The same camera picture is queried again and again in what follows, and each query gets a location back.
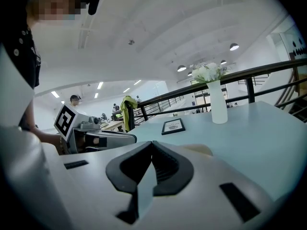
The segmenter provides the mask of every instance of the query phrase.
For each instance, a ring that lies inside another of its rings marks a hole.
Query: handrail
[[[259,96],[259,95],[268,94],[268,93],[271,93],[271,92],[274,92],[274,91],[282,90],[282,89],[291,87],[293,85],[300,84],[300,83],[305,82],[305,81],[307,81],[307,79],[301,79],[301,80],[294,81],[294,82],[291,82],[291,83],[287,83],[285,85],[281,85],[281,86],[278,86],[278,87],[275,87],[275,88],[259,91],[259,92],[255,93],[255,96]]]
[[[244,100],[244,99],[247,99],[247,98],[248,98],[248,95],[243,95],[243,96],[228,99],[228,100],[226,100],[226,103],[237,102],[237,101],[241,101],[241,100]],[[146,114],[146,116],[168,114],[168,113],[173,113],[173,112],[182,112],[182,111],[192,110],[192,109],[196,109],[196,108],[203,108],[203,107],[208,107],[208,106],[211,106],[211,104],[207,103],[207,104],[202,104],[202,105],[194,105],[194,106],[189,106],[189,107],[183,107],[183,108],[169,110],[169,111],[165,111],[165,112],[159,112],[159,113],[155,113],[155,114]],[[145,117],[145,116],[144,115],[138,115],[138,116],[135,116],[135,117]]]
[[[255,68],[251,68],[251,69],[247,69],[243,71],[238,71],[238,72],[230,73],[230,74],[223,76],[221,78],[221,85],[235,82],[235,81],[242,80],[242,79],[246,79],[246,78],[259,76],[262,74],[268,74],[268,73],[286,70],[286,69],[294,68],[294,67],[300,67],[304,65],[307,65],[307,59],[296,59],[296,60],[283,61],[283,62],[255,67]],[[175,90],[175,91],[172,91],[166,94],[162,94],[150,100],[143,101],[139,103],[139,106],[147,106],[147,105],[150,105],[156,102],[161,102],[167,99],[174,98],[179,95],[185,95],[185,94],[205,90],[207,88],[208,86],[206,83],[193,84],[191,86],[188,86],[188,87],[185,87],[179,90]]]
[[[293,103],[293,102],[296,102],[296,101],[299,100],[299,99],[303,99],[303,98],[306,97],[306,96],[307,96],[307,93],[306,93],[306,94],[303,94],[303,95],[301,95],[301,96],[298,96],[298,97],[296,97],[296,98],[294,98],[294,99],[292,99],[292,100],[289,100],[289,101],[287,101],[287,102],[278,104],[278,105],[276,105],[276,107],[286,106],[286,105],[288,105],[288,104],[291,104],[291,103]]]
[[[288,83],[291,83],[291,81],[292,81],[292,79],[293,79],[293,76],[294,76],[294,69],[292,70],[292,74],[291,74],[291,77],[290,77]],[[278,104],[279,104],[279,102],[283,99],[283,97],[284,97],[285,93],[287,92],[287,90],[288,90],[288,88],[284,89],[283,93],[281,94],[281,96],[279,97],[279,99],[277,100],[277,102],[275,103],[275,105],[278,105]]]

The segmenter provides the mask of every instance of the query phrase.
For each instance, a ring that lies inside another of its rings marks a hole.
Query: yellow jacket
[[[135,109],[138,107],[138,103],[135,99],[133,99],[131,96],[127,95],[125,96],[125,98],[123,99],[123,102],[120,104],[120,110],[123,113],[123,119],[124,119],[124,123],[125,123],[125,129],[129,132],[130,128],[129,128],[129,113],[128,113],[128,107],[126,106],[125,102],[129,102],[130,106]]]

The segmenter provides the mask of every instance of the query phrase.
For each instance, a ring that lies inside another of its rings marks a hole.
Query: white table
[[[101,130],[113,130],[113,129],[120,127],[120,126],[122,126],[124,133],[126,133],[124,121],[111,121],[110,123],[108,123],[107,126],[100,127],[100,129]]]
[[[262,186],[273,200],[290,192],[307,161],[307,125],[264,102],[229,108],[228,122],[217,125],[211,113],[155,118],[129,133],[138,142],[158,140],[174,145],[205,144]],[[165,121],[181,118],[186,131],[161,135]]]

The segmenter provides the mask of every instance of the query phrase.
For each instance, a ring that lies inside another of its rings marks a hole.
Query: black slot
[[[220,188],[244,222],[260,213],[233,183],[222,184]]]
[[[126,223],[133,224],[139,218],[137,185],[151,162],[158,182],[153,189],[153,196],[175,195],[193,177],[191,162],[157,141],[146,142],[111,160],[106,166],[108,179],[118,191],[132,195],[128,209],[117,214],[117,217]]]
[[[187,158],[157,141],[153,141],[152,155],[158,183],[154,196],[176,195],[192,180],[194,168]]]
[[[73,169],[73,168],[77,168],[83,165],[88,164],[87,161],[85,160],[81,160],[81,161],[76,161],[76,162],[72,162],[72,163],[65,163],[64,166],[67,170]]]

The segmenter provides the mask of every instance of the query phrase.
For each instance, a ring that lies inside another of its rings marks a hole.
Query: black hair
[[[73,95],[71,96],[71,101],[74,100],[74,99],[78,99],[78,100],[79,100],[79,97],[76,96],[75,94],[73,94]]]

